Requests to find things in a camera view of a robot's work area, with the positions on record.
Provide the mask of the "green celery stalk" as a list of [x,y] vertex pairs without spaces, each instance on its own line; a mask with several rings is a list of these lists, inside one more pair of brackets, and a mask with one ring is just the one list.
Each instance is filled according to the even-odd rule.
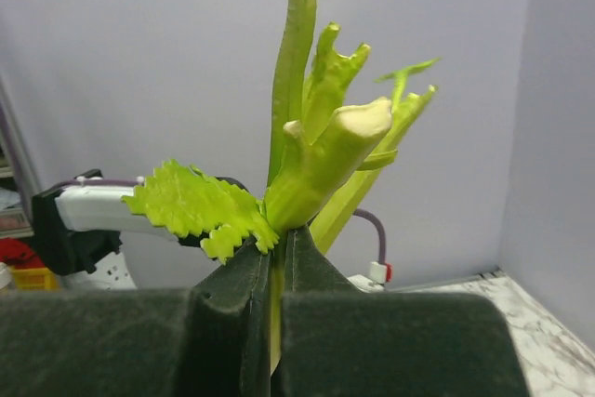
[[204,253],[227,263],[247,238],[272,257],[270,360],[280,363],[282,266],[286,237],[310,226],[326,253],[380,172],[392,164],[403,137],[430,104],[436,86],[407,90],[430,60],[387,74],[392,91],[363,105],[345,98],[370,46],[337,52],[340,27],[315,27],[317,0],[287,0],[283,38],[271,92],[268,177],[262,197],[167,160],[123,200],[130,213],[178,237],[199,238]]

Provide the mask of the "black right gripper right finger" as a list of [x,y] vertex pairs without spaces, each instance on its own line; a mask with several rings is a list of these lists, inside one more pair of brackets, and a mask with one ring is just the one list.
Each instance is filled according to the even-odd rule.
[[464,292],[365,293],[287,235],[275,396],[526,396],[503,313]]

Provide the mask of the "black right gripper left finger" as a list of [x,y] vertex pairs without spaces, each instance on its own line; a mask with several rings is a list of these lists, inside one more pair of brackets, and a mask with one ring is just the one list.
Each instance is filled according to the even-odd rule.
[[247,241],[186,288],[9,292],[5,396],[266,396],[270,260]]

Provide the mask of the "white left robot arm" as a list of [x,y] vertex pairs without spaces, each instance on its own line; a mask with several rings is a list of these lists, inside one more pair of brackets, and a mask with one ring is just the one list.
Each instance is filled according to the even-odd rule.
[[[205,205],[182,230],[132,205],[134,183],[98,170],[32,199],[33,252],[67,284],[1,297],[5,396],[267,396],[269,271],[260,214]],[[137,289],[123,232],[202,248],[220,266],[198,285]]]

